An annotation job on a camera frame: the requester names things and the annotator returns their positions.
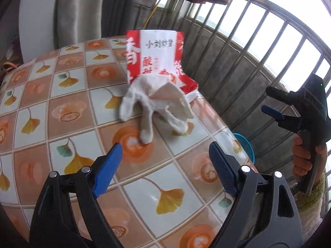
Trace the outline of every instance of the finger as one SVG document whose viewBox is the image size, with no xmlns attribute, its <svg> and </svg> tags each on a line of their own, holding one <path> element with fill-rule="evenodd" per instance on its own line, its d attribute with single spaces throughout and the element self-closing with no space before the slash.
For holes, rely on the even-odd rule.
<svg viewBox="0 0 331 248">
<path fill-rule="evenodd" d="M 300 157 L 300 158 L 304 158 L 304 159 L 311 158 L 311 154 L 309 153 L 309 151 L 307 149 L 304 149 L 300 145 L 294 145 L 292 147 L 292 153 L 293 153 L 293 155 Z"/>
<path fill-rule="evenodd" d="M 293 142 L 294 142 L 295 145 L 302 145 L 302 139 L 297 134 L 295 134 Z"/>
<path fill-rule="evenodd" d="M 293 167 L 293 170 L 292 170 L 293 174 L 297 174 L 297 175 L 300 175 L 300 176 L 304 176 L 307 174 L 307 171 L 298 167 L 298 166 L 294 166 Z"/>
<path fill-rule="evenodd" d="M 316 153 L 321 155 L 322 158 L 326 159 L 327 156 L 328 156 L 328 149 L 327 149 L 327 146 L 326 146 L 326 143 L 325 144 L 321 144 L 319 146 L 316 146 L 315 148 L 316 150 Z"/>
<path fill-rule="evenodd" d="M 312 169 L 312 164 L 310 161 L 299 158 L 299 157 L 294 157 L 292 159 L 292 162 L 295 166 L 298 166 L 306 171 L 309 171 Z"/>
</svg>

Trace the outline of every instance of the black plastic handle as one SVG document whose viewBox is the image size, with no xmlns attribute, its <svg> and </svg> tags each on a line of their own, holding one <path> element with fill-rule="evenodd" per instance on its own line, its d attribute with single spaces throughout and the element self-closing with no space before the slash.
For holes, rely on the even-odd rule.
<svg viewBox="0 0 331 248">
<path fill-rule="evenodd" d="M 310 171 L 308 171 L 308 173 L 302 177 L 302 179 L 297 184 L 297 189 L 299 191 L 303 192 L 304 194 L 306 194 L 307 196 L 309 196 L 312 192 L 312 187 L 313 187 L 314 181 L 316 179 L 317 170 L 318 170 L 321 156 L 316 153 L 315 141 L 313 139 L 311 139 L 311 134 L 309 131 L 307 131 L 307 130 L 299 131 L 298 135 L 302 139 L 301 146 L 303 148 L 307 149 L 311 154 L 311 158 L 309 161 L 312 163 L 312 169 Z"/>
</svg>

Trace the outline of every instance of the white wall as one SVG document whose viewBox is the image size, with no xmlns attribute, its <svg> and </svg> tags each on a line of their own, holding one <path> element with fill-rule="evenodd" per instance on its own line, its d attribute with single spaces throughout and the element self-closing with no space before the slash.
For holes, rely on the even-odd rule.
<svg viewBox="0 0 331 248">
<path fill-rule="evenodd" d="M 54 50 L 55 0 L 20 0 L 19 40 L 24 62 Z"/>
</svg>

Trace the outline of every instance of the red and white snack bag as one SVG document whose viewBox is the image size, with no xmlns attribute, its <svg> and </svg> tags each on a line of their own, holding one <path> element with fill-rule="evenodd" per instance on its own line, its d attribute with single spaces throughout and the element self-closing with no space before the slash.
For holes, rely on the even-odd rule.
<svg viewBox="0 0 331 248">
<path fill-rule="evenodd" d="M 131 83 L 140 74 L 170 75 L 171 80 L 192 101 L 198 83 L 182 70 L 184 33 L 167 30 L 137 30 L 126 33 L 127 77 Z"/>
</svg>

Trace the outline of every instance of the blue plastic basket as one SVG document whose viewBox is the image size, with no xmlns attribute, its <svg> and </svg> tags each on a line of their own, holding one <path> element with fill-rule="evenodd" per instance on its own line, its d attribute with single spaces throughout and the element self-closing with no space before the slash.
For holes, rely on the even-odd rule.
<svg viewBox="0 0 331 248">
<path fill-rule="evenodd" d="M 238 140 L 238 142 L 241 144 L 241 147 L 245 150 L 248 157 L 254 164 L 255 163 L 254 150 L 253 150 L 253 147 L 251 146 L 251 144 L 249 143 L 249 141 L 239 133 L 234 133 L 233 135 Z"/>
</svg>

